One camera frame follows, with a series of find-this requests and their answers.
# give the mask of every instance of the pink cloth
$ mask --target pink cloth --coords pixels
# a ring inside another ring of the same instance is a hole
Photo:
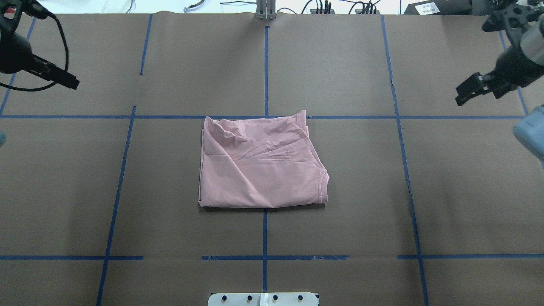
[[[204,120],[202,207],[325,203],[328,181],[308,137],[306,111],[273,119]]]

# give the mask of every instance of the sticker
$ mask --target sticker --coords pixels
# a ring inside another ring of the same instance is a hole
[[[438,9],[438,7],[436,6],[434,2],[416,5],[415,8],[420,15],[430,15],[430,14],[440,13],[440,10]]]

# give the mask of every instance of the light blue object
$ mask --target light blue object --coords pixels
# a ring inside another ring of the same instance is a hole
[[[544,105],[535,108],[514,126],[514,135],[531,153],[544,161]]]

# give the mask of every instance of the white mounting plate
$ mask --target white mounting plate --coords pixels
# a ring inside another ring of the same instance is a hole
[[[208,306],[319,306],[319,298],[311,292],[214,293],[208,299]]]

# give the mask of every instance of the blue round object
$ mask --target blue round object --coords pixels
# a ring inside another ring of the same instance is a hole
[[[0,131],[0,146],[5,143],[5,133]]]

